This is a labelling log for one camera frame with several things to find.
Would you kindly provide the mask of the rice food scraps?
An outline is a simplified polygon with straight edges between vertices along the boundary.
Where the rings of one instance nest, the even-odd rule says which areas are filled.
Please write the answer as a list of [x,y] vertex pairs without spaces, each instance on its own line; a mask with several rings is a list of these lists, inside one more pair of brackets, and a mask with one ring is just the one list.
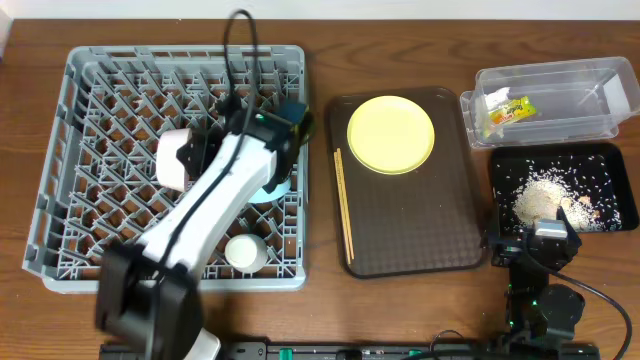
[[612,173],[600,155],[502,158],[493,162],[501,230],[517,233],[559,206],[577,232],[622,228]]

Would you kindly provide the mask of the light blue bowl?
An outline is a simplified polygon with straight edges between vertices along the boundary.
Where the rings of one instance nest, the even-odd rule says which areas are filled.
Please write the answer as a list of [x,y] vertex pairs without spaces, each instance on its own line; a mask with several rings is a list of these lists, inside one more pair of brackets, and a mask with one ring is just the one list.
[[273,191],[267,192],[263,188],[260,188],[250,199],[252,204],[270,203],[278,200],[282,196],[286,195],[291,189],[291,179],[287,179],[284,182],[278,184]]

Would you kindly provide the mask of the yellow plate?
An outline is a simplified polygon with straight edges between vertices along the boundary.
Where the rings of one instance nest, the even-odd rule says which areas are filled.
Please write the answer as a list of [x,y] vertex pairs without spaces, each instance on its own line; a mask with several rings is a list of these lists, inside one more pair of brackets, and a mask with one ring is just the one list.
[[347,144],[366,168],[384,175],[416,170],[435,147],[431,117],[416,102],[384,95],[366,100],[352,113]]

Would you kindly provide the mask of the small white cup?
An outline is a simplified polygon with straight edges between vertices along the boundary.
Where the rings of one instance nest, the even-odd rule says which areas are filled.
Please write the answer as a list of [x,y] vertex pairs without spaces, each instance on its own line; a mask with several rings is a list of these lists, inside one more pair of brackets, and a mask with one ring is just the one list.
[[231,238],[225,246],[224,256],[235,270],[247,274],[261,270],[269,259],[265,241],[254,234]]

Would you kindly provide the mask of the green snack wrapper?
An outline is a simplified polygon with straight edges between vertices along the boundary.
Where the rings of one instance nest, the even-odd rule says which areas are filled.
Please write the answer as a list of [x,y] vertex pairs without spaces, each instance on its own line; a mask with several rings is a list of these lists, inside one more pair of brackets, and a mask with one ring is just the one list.
[[506,125],[535,115],[536,112],[537,110],[529,97],[524,96],[499,105],[489,113],[489,119],[493,125]]

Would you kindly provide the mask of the white napkin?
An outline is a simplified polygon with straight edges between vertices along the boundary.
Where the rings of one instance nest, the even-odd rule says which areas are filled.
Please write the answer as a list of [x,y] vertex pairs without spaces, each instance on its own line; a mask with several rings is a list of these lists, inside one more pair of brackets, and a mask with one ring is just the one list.
[[489,138],[503,127],[502,109],[509,102],[509,92],[510,87],[502,87],[476,98],[475,126],[483,138]]

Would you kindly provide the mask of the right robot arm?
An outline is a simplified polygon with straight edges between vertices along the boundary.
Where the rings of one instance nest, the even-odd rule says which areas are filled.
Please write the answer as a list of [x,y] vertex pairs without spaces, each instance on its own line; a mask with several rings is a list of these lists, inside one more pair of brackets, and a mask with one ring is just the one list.
[[564,210],[559,208],[553,219],[536,220],[515,235],[501,231],[496,210],[485,240],[492,251],[491,264],[509,270],[505,293],[509,331],[493,346],[503,353],[558,356],[561,345],[574,338],[585,307],[580,293],[549,280],[582,245]]

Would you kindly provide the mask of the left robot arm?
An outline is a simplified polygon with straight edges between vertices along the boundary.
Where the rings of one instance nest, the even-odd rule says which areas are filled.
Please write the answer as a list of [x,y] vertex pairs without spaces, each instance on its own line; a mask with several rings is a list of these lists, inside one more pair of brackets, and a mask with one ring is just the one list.
[[308,105],[286,101],[268,112],[239,98],[217,106],[225,118],[213,137],[158,146],[196,182],[133,245],[105,251],[95,306],[97,329],[148,359],[215,359],[218,337],[204,327],[199,283],[209,258],[250,198],[290,175],[314,123]]

